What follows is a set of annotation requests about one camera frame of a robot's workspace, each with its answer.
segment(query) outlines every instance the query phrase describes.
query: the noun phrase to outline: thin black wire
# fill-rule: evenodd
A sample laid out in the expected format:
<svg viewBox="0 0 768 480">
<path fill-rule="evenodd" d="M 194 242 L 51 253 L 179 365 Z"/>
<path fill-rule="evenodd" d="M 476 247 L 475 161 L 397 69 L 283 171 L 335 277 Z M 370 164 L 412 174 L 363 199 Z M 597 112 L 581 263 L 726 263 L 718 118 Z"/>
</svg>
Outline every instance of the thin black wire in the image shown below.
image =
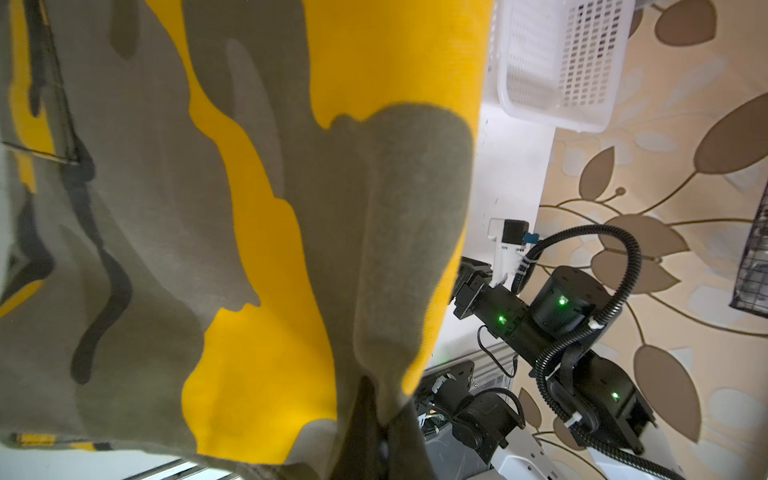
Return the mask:
<svg viewBox="0 0 768 480">
<path fill-rule="evenodd" d="M 480 325 L 480 328 L 478 328 L 478 346 L 480 347 L 480 350 L 482 350 L 483 352 L 485 352 L 485 355 L 487 355 L 487 356 L 491 357 L 491 360 L 493 360 L 493 363 L 495 363 L 495 364 L 496 364 L 496 366 L 497 366 L 497 367 L 498 367 L 498 368 L 499 368 L 499 369 L 500 369 L 500 370 L 501 370 L 501 371 L 502 371 L 502 372 L 503 372 L 503 373 L 504 373 L 504 374 L 505 374 L 507 377 L 509 377 L 509 378 L 513 379 L 513 378 L 515 377 L 515 375 L 517 375 L 517 374 L 518 374 L 518 357 L 519 357 L 519 355 L 516 353 L 516 354 L 515 354 L 515 355 L 512 357 L 512 374 L 510 374 L 509 372 L 507 372 L 507 371 L 504 369 L 504 367 L 501 365 L 501 363 L 499 363 L 499 361 L 496 359 L 496 357 L 494 357 L 494 356 L 493 356 L 493 353 L 491 353 L 491 351 L 490 351 L 490 350 L 486 349 L 486 348 L 485 348 L 485 345 L 483 345 L 483 344 L 482 344 L 482 341 L 480 340 L 480 330 L 482 330 L 482 329 L 486 329 L 486 330 L 487 330 L 487 329 L 488 329 L 488 327 L 487 327 L 487 326 L 485 326 L 485 325 Z"/>
<path fill-rule="evenodd" d="M 487 393 L 487 392 L 501 393 L 502 395 L 506 395 L 507 397 L 512 399 L 512 401 L 515 403 L 515 407 L 517 407 L 518 409 L 518 416 L 520 417 L 520 428 L 521 429 L 525 428 L 525 414 L 523 413 L 523 405 L 522 403 L 520 403 L 520 399 L 518 398 L 517 395 L 515 395 L 514 393 L 510 392 L 507 389 L 503 389 L 500 386 L 494 386 L 494 387 L 491 387 L 490 389 L 483 390 L 482 392 L 475 395 L 475 397 L 479 397 L 483 393 Z"/>
</svg>

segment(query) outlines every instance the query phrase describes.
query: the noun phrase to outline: robotic arm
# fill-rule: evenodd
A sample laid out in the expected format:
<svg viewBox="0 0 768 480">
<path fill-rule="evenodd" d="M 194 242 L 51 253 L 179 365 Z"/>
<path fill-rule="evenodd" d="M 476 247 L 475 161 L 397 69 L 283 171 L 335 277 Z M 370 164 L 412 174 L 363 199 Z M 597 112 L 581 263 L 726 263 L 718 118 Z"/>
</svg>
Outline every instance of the robotic arm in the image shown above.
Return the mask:
<svg viewBox="0 0 768 480">
<path fill-rule="evenodd" d="M 517 297 L 532 274 L 530 266 L 550 245 L 584 234 L 617 238 L 627 253 L 627 272 L 614 295 L 589 274 L 559 266 L 529 306 Z M 685 478 L 669 444 L 654 424 L 654 414 L 629 375 L 601 358 L 591 346 L 605 332 L 627 300 L 640 274 L 641 253 L 626 231 L 607 225 L 575 227 L 537 243 L 523 257 L 525 244 L 535 241 L 528 224 L 493 219 L 488 238 L 496 242 L 495 266 L 463 258 L 452 293 L 459 319 L 477 316 L 496 338 L 503 339 L 534 366 L 541 396 L 588 447 L 608 478 Z M 515 279 L 504 287 L 507 275 Z M 489 462 L 503 478 L 562 479 L 531 434 L 524 430 L 522 409 L 514 394 L 490 389 L 472 396 L 468 383 L 450 372 L 433 378 L 429 404 L 450 420 L 453 435 Z M 499 394 L 511 396 L 514 412 Z"/>
</svg>

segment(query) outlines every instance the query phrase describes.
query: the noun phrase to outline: beige patterned surface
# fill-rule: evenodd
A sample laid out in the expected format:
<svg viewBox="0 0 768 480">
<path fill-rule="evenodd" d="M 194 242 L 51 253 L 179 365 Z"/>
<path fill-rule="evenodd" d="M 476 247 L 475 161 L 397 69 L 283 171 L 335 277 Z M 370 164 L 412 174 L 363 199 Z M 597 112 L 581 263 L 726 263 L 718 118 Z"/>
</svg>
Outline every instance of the beige patterned surface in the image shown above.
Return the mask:
<svg viewBox="0 0 768 480">
<path fill-rule="evenodd" d="M 596 349 L 635 378 L 689 478 L 765 478 L 768 462 L 768 319 L 727 306 L 768 180 L 766 18 L 768 2 L 753 0 L 657 2 L 636 14 L 611 124 L 558 131 L 536 225 L 549 235 L 607 222 L 639 239 L 642 277 Z M 610 240 L 560 243 L 523 297 L 547 265 L 615 286 L 624 258 Z M 566 476 L 601 478 L 585 452 L 563 446 L 576 445 L 532 379 L 517 385 L 530 393 L 529 418 L 541 406 L 537 437 Z"/>
</svg>

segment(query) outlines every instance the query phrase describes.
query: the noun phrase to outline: metal mesh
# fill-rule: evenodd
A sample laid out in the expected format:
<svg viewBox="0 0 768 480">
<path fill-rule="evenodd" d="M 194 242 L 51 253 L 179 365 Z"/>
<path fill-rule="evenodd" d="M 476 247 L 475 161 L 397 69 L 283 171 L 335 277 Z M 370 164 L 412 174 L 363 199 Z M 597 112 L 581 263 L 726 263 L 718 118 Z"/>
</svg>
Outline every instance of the metal mesh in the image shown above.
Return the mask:
<svg viewBox="0 0 768 480">
<path fill-rule="evenodd" d="M 768 318 L 768 186 L 744 247 L 730 305 Z"/>
</svg>

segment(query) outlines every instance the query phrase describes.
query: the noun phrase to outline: black cable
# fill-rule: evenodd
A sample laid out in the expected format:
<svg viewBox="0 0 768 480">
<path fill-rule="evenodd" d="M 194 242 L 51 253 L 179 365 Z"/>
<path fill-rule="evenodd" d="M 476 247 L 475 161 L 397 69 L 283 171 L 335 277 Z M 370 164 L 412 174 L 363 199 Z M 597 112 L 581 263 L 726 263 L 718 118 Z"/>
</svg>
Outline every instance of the black cable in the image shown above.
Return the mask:
<svg viewBox="0 0 768 480">
<path fill-rule="evenodd" d="M 640 276 L 640 268 L 642 265 L 642 255 L 640 251 L 640 245 L 637 244 L 632 235 L 627 231 L 611 225 L 584 225 L 581 227 L 569 228 L 563 230 L 560 233 L 556 233 L 551 237 L 547 237 L 544 240 L 537 243 L 526 255 L 525 263 L 533 263 L 541 257 L 541 253 L 547 248 L 554 245 L 557 242 L 566 240 L 572 237 L 578 237 L 580 235 L 608 235 L 619 239 L 624 245 L 627 251 L 627 269 L 624 272 L 624 278 L 621 279 L 621 284 L 616 289 L 614 295 L 608 300 L 608 302 L 595 313 L 588 324 L 585 324 L 573 332 L 566 333 L 565 335 L 557 338 L 552 345 L 547 347 L 544 352 L 538 357 L 535 363 L 534 372 L 536 375 L 536 386 L 538 387 L 541 397 L 544 398 L 547 405 L 552 411 L 560 417 L 563 422 L 570 420 L 571 416 L 560 406 L 560 404 L 552 397 L 547 388 L 547 379 L 545 372 L 547 372 L 549 365 L 554 361 L 554 358 L 562 352 L 568 346 L 578 342 L 586 336 L 591 335 L 596 329 L 601 326 L 605 326 L 611 319 L 616 316 L 621 307 L 627 302 L 630 292 L 634 288 L 637 278 Z M 515 275 L 515 279 L 512 282 L 511 291 L 515 294 L 520 293 L 528 283 L 528 280 L 533 274 L 533 269 L 528 268 L 525 274 Z M 677 474 L 675 471 L 670 470 L 662 465 L 646 460 L 645 458 L 632 455 L 624 452 L 616 447 L 603 442 L 600 439 L 595 438 L 589 430 L 580 423 L 575 423 L 570 427 L 570 430 L 574 433 L 574 436 L 583 444 L 592 447 L 598 452 L 613 458 L 614 460 L 637 468 L 642 472 L 656 475 L 662 478 L 668 478 L 670 480 L 683 480 L 683 477 Z"/>
<path fill-rule="evenodd" d="M 491 353 L 490 350 L 485 348 L 485 345 L 482 344 L 482 341 L 480 340 L 480 330 L 482 329 L 488 329 L 485 325 L 480 325 L 480 328 L 478 328 L 478 346 L 480 347 L 480 350 L 485 352 L 485 355 L 491 357 L 491 360 L 493 360 L 493 363 L 496 364 L 496 366 L 509 378 L 513 379 L 515 375 L 518 374 L 518 357 L 519 355 L 516 353 L 512 357 L 512 374 L 510 375 L 509 372 L 507 372 L 504 367 L 501 365 L 501 363 L 496 359 L 495 356 L 493 356 L 493 353 Z"/>
<path fill-rule="evenodd" d="M 518 417 L 520 417 L 520 428 L 524 429 L 525 428 L 525 413 L 523 412 L 523 405 L 522 405 L 522 403 L 520 403 L 520 399 L 518 398 L 518 396 L 515 395 L 514 393 L 510 392 L 507 389 L 503 389 L 500 386 L 494 386 L 494 387 L 491 387 L 490 389 L 483 390 L 482 392 L 480 392 L 477 395 L 475 395 L 475 397 L 479 397 L 483 393 L 488 393 L 488 392 L 501 393 L 502 395 L 506 395 L 507 397 L 512 399 L 512 401 L 515 403 L 515 407 L 518 410 Z"/>
</svg>

